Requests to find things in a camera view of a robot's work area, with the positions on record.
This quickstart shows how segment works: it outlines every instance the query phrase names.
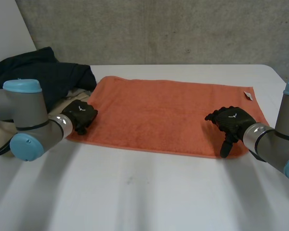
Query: gray robot arm segment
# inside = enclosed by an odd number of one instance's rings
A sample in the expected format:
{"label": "gray robot arm segment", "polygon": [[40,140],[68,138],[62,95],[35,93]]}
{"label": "gray robot arm segment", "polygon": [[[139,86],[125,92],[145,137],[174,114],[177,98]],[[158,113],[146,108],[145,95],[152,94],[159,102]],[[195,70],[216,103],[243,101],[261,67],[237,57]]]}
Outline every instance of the gray robot arm segment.
{"label": "gray robot arm segment", "polygon": [[244,145],[289,178],[289,83],[279,109],[276,127],[261,123],[244,133]]}
{"label": "gray robot arm segment", "polygon": [[73,130],[65,115],[49,119],[39,82],[11,80],[0,89],[0,120],[12,119],[17,134],[11,139],[12,153],[23,160],[35,160]]}

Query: silver metal ring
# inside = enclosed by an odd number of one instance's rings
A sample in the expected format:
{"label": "silver metal ring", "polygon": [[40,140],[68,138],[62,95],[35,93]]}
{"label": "silver metal ring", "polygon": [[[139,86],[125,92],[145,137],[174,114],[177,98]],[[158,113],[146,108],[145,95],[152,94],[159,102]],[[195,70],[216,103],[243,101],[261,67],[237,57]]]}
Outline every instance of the silver metal ring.
{"label": "silver metal ring", "polygon": [[262,124],[262,123],[257,123],[257,124],[253,124],[251,125],[245,132],[243,135],[243,143],[244,145],[251,150],[253,153],[256,153],[255,150],[255,143],[257,141],[257,139],[266,131],[268,130],[273,130],[273,128]]}

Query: towel tag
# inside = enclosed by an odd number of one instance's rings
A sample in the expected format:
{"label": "towel tag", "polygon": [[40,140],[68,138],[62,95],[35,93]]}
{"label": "towel tag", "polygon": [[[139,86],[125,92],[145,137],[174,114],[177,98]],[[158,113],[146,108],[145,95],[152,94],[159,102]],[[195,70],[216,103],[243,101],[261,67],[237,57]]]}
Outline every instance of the towel tag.
{"label": "towel tag", "polygon": [[245,93],[245,95],[246,95],[247,98],[249,98],[251,101],[253,101],[252,96],[251,96],[250,93],[248,93],[248,92],[246,92],[246,91],[245,91],[244,93]]}

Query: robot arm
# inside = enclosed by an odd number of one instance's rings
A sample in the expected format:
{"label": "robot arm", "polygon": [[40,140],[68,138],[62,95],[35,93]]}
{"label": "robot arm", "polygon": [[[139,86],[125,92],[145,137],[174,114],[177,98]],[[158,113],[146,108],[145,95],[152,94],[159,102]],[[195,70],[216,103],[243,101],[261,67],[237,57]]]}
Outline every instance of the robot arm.
{"label": "robot arm", "polygon": [[74,129],[84,134],[96,115],[92,106],[76,100],[49,119],[42,89],[34,79],[10,80],[0,89],[0,120],[14,121],[17,134],[10,149],[24,161],[41,157]]}
{"label": "robot arm", "polygon": [[289,178],[289,83],[284,91],[275,129],[256,123],[238,107],[221,108],[209,114],[206,120],[226,132],[221,157],[228,156],[232,143],[242,140],[256,159],[269,163]]}
{"label": "robot arm", "polygon": [[275,129],[251,125],[244,133],[244,145],[289,178],[289,83],[279,109]]}

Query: dark cloth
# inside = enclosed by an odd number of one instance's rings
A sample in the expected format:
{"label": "dark cloth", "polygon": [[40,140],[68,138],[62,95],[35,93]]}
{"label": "dark cloth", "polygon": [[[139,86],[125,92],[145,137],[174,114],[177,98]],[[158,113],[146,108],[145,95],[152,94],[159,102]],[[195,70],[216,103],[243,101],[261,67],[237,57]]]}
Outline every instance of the dark cloth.
{"label": "dark cloth", "polygon": [[1,61],[0,89],[5,81],[12,79],[37,79],[48,112],[72,88],[93,91],[96,87],[90,66],[60,63],[50,47]]}

